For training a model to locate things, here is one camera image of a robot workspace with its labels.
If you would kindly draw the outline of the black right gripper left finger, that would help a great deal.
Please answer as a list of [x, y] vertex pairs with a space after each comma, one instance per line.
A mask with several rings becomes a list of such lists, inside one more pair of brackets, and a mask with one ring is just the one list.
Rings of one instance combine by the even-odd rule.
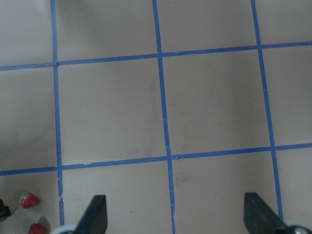
[[60, 226], [53, 234], [105, 234], [108, 227], [106, 195], [95, 195], [77, 224]]

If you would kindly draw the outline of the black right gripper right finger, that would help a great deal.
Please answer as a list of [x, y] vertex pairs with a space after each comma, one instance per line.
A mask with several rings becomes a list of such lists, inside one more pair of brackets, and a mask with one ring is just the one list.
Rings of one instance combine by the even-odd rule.
[[310, 234], [311, 229], [284, 222], [257, 193], [244, 194], [244, 225], [250, 234]]

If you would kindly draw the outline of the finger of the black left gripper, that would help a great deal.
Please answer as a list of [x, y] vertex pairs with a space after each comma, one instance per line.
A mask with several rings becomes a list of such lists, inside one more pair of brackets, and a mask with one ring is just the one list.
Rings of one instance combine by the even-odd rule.
[[10, 209], [8, 206], [4, 205], [2, 199], [0, 199], [0, 221], [5, 221], [10, 216]]

